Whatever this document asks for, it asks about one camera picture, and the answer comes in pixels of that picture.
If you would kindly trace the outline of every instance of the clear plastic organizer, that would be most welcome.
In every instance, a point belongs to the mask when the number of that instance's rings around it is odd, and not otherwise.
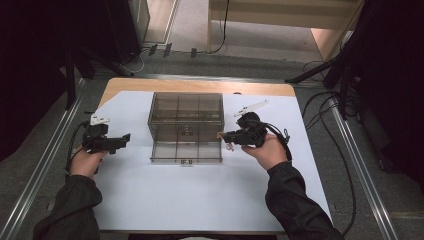
[[[224,111],[220,93],[153,95],[148,126],[153,138],[151,161],[164,164],[222,162]]]

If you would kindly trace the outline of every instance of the black sleeve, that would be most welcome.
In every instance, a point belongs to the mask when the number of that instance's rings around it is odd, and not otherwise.
[[[92,208],[101,202],[102,194],[92,179],[69,177],[50,216],[34,227],[33,239],[100,239]]]
[[[291,240],[343,239],[322,208],[308,198],[305,181],[290,162],[268,170],[266,204]]]

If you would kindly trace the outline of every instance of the table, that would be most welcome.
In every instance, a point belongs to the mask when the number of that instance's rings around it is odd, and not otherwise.
[[[115,78],[109,81],[96,114],[110,118],[109,137],[132,135],[126,148],[104,159],[96,176],[103,202],[94,210],[102,231],[284,234],[265,204],[268,174],[240,146],[231,152],[222,144],[219,164],[187,167],[150,162],[153,140],[147,119],[154,91],[223,93],[225,131],[238,129],[233,113],[241,107],[269,100],[255,112],[280,130],[288,129],[293,165],[305,177],[307,194],[329,215],[290,85]]]
[[[311,28],[324,61],[353,30],[364,0],[230,0],[227,21]],[[226,0],[209,0],[207,50],[211,22],[224,20]]]

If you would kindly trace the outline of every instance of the person's left hand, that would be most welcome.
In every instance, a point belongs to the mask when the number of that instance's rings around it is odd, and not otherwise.
[[[79,146],[71,163],[71,175],[82,175],[93,178],[94,172],[102,161],[102,158],[107,154],[107,151],[90,154]]]

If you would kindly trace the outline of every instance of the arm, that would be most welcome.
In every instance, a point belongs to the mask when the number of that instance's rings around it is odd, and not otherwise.
[[[303,177],[287,161],[276,136],[268,134],[260,148],[242,149],[268,171],[265,200],[290,239],[343,239],[321,207],[306,196]]]
[[[105,154],[81,150],[75,155],[71,176],[59,190],[51,214],[34,227],[33,239],[100,239],[92,208],[102,195],[93,174]]]

